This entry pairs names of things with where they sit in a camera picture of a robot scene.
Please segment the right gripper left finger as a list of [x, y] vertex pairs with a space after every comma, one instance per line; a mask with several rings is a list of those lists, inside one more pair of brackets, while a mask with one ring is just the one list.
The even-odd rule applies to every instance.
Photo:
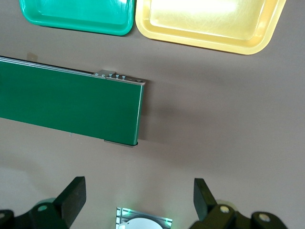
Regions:
[[56, 197], [40, 201], [26, 213], [15, 216], [0, 211], [2, 229], [69, 229], [86, 202], [85, 177], [75, 177]]

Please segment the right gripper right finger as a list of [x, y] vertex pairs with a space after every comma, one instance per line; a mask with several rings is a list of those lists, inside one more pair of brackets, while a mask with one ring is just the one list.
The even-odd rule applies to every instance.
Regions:
[[202, 178], [194, 179], [193, 203], [199, 220], [192, 229], [285, 229], [276, 215], [257, 211], [248, 218], [227, 204], [218, 204]]

